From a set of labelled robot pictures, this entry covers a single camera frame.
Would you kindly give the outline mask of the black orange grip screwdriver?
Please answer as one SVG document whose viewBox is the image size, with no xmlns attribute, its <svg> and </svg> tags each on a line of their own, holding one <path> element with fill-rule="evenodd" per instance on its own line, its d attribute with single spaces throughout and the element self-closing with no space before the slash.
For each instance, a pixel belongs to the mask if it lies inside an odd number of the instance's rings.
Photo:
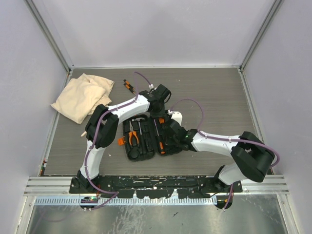
<svg viewBox="0 0 312 234">
<path fill-rule="evenodd" d="M 155 119 L 154 119 L 154 125 L 155 125 L 155 128 L 156 128 L 156 137 L 157 137 L 157 141 L 158 141 L 158 144 L 159 144 L 159 152 L 160 152 L 161 155 L 164 155 L 165 151 L 164 151 L 164 147 L 163 147 L 163 144 L 162 144 L 162 141 L 161 141 L 161 137 L 159 135 L 159 131 L 158 131 Z"/>
</svg>

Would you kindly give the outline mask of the black plastic tool case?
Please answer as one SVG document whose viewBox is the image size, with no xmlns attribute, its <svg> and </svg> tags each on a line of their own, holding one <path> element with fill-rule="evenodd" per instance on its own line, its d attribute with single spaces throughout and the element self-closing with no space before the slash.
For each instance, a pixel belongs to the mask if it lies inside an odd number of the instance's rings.
<svg viewBox="0 0 312 234">
<path fill-rule="evenodd" d="M 143 126 L 142 126 L 143 134 L 140 135 L 139 132 L 136 132 L 138 139 L 139 139 L 139 146 L 132 148 L 129 144 L 129 131 L 130 131 L 129 121 L 137 117 L 147 118 L 147 120 L 143 123 Z M 165 122 L 170 120 L 169 115 L 166 115 L 165 117 L 160 117 L 160 118 L 163 118 Z M 156 137 L 156 128 L 154 125 L 154 119 L 156 120 L 159 135 L 161 137 L 161 141 L 164 147 L 164 151 L 165 151 L 164 155 L 161 155 L 159 152 L 159 144 L 158 144 L 157 137 Z M 123 121 L 122 123 L 123 137 L 118 140 L 118 144 L 119 146 L 123 145 L 125 147 L 127 158 L 130 161 L 148 160 L 148 159 L 153 158 L 155 154 L 159 154 L 160 156 L 170 156 L 170 155 L 178 154 L 182 151 L 181 148 L 175 147 L 173 145 L 168 145 L 165 142 L 165 134 L 163 130 L 164 123 L 163 124 L 159 123 L 159 117 L 153 118 L 145 114 L 133 116 Z"/>
</svg>

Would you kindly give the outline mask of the small orange black precision screwdriver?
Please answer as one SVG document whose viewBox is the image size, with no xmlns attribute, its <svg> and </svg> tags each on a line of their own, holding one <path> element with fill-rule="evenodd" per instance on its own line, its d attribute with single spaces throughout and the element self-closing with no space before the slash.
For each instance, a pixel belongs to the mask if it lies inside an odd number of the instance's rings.
<svg viewBox="0 0 312 234">
<path fill-rule="evenodd" d="M 136 91 L 134 89 L 134 87 L 129 83 L 129 81 L 127 81 L 126 79 L 123 80 L 124 81 L 124 86 L 132 93 L 132 94 L 136 94 Z"/>
</svg>

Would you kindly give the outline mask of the orange black needle nose pliers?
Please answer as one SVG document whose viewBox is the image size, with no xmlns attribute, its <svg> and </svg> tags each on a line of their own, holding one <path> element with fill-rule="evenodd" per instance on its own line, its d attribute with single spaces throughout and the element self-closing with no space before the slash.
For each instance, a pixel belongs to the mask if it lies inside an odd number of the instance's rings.
<svg viewBox="0 0 312 234">
<path fill-rule="evenodd" d="M 133 147 L 136 147 L 136 146 L 139 146 L 139 139 L 138 139 L 138 136 L 137 136 L 137 132 L 133 129 L 133 125 L 132 125 L 132 122 L 129 121 L 129 144 L 130 146 L 133 148 Z"/>
</svg>

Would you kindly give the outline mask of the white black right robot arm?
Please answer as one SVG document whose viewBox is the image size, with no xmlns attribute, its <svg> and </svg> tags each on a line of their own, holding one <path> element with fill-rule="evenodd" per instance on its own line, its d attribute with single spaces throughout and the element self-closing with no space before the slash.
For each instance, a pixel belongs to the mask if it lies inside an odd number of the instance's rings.
<svg viewBox="0 0 312 234">
<path fill-rule="evenodd" d="M 234 160 L 231 165 L 221 166 L 214 175 L 214 187 L 219 192 L 244 179 L 261 183 L 279 160 L 277 153 L 251 132 L 239 136 L 214 135 L 197 129 L 186 130 L 173 119 L 163 124 L 163 131 L 167 144 L 184 151 L 211 152 Z"/>
</svg>

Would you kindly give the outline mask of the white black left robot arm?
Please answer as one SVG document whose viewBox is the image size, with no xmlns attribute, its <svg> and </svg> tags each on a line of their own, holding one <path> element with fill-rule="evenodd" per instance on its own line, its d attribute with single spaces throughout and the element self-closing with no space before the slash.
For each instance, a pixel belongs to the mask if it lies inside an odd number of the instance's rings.
<svg viewBox="0 0 312 234">
<path fill-rule="evenodd" d="M 99 166 L 105 149 L 114 141 L 117 128 L 123 121 L 141 113 L 165 114 L 165 100 L 171 91 L 160 84 L 150 91 L 141 91 L 134 98 L 117 105 L 98 105 L 85 127 L 87 151 L 77 173 L 80 187 L 93 193 L 98 187 Z"/>
</svg>

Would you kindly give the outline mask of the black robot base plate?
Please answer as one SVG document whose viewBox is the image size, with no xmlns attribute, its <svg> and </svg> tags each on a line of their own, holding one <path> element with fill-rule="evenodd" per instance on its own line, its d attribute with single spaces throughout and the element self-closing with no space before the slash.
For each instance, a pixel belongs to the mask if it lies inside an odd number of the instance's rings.
<svg viewBox="0 0 312 234">
<path fill-rule="evenodd" d="M 210 198 L 230 191 L 229 186 L 217 188 L 214 178 L 206 175 L 100 175 L 92 182 L 102 190 L 118 192 L 119 198 L 170 198 L 174 192 L 179 199 Z"/>
</svg>

